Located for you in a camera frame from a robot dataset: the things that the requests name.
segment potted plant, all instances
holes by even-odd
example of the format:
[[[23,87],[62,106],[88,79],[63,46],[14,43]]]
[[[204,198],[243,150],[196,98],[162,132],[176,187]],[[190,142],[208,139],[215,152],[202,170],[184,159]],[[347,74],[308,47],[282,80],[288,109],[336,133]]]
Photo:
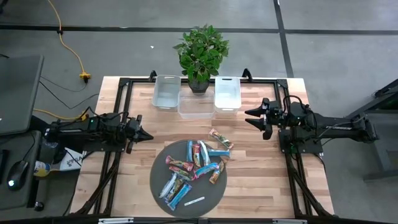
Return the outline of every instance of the potted plant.
[[[213,26],[204,25],[184,33],[183,43],[174,47],[180,57],[183,75],[188,75],[188,84],[194,93],[205,93],[211,75],[218,75],[223,57],[228,56],[228,40]]]

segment green leaves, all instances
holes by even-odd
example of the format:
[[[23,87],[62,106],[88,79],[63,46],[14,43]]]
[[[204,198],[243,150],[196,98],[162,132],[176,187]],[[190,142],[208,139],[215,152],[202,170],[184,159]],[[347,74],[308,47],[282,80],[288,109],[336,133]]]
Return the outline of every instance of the green leaves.
[[[223,57],[229,54],[229,41],[213,26],[197,27],[189,34],[183,33],[183,42],[174,46],[180,57],[180,65],[190,82],[206,82],[211,75],[219,75],[217,69]]]

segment transparent bin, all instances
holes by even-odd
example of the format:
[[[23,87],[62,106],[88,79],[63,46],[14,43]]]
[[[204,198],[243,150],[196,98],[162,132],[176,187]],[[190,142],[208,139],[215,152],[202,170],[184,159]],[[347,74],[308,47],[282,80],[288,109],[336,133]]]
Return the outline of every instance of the transparent bin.
[[[181,78],[173,75],[156,77],[155,92],[152,104],[161,111],[177,111],[178,93],[181,89]]]
[[[242,106],[241,81],[238,77],[217,77],[215,106],[218,113],[236,113]]]
[[[202,96],[182,88],[178,97],[178,113],[183,119],[210,119],[215,112],[214,92],[207,90]]]

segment laptop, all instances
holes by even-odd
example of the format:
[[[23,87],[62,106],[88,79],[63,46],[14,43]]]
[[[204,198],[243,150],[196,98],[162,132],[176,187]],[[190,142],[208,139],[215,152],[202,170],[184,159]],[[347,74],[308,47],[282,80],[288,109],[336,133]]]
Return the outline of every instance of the laptop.
[[[43,56],[0,58],[0,135],[28,130]]]

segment gray concrete floor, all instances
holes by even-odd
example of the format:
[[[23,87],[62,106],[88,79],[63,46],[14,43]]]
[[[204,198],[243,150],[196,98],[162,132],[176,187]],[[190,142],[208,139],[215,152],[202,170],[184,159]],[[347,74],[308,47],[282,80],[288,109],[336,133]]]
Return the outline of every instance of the gray concrete floor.
[[[193,27],[276,29],[271,0],[54,0],[66,26]],[[288,29],[398,29],[395,0],[280,0]],[[1,23],[57,25],[44,0],[13,0]],[[239,76],[249,68],[256,77],[286,77],[278,34],[223,34],[231,41],[222,75]],[[75,49],[93,78],[81,93],[70,93],[46,82],[69,105],[99,92],[105,75],[178,75],[172,46],[181,33],[66,32],[65,43]],[[325,116],[345,116],[371,100],[371,93],[397,78],[398,36],[287,35],[294,76],[304,78],[312,109]],[[65,87],[80,89],[80,68],[55,32],[0,30],[0,54],[11,57],[43,54],[42,76]],[[74,110],[66,109],[42,87],[36,108],[62,116],[76,116],[92,98]],[[51,122],[50,116],[35,115]],[[334,140],[325,147],[326,174],[335,213],[345,218],[397,222],[398,179],[364,183],[377,171],[374,152],[366,144]],[[72,196],[77,173],[43,182],[40,195],[46,208],[1,211],[1,219],[61,215]]]

